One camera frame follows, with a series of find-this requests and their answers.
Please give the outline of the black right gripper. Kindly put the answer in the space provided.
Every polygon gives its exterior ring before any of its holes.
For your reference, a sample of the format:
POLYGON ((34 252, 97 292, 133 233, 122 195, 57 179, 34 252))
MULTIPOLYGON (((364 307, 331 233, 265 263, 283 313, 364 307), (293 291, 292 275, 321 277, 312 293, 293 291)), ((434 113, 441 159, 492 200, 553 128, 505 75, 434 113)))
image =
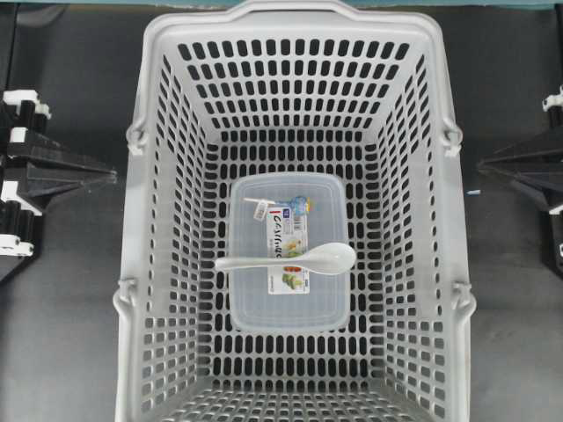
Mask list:
POLYGON ((529 197, 550 216, 555 271, 562 276, 562 86, 546 97, 551 130, 483 158, 478 169, 529 197))

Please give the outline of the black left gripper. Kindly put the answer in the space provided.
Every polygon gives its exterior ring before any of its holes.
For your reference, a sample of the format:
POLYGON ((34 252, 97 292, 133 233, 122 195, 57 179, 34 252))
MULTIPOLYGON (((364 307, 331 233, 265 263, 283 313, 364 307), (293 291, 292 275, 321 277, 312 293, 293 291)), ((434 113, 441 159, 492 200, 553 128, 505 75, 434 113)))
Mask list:
POLYGON ((40 256, 42 211, 55 196, 117 181, 107 164, 41 135, 50 119, 37 91, 1 92, 2 281, 40 256))

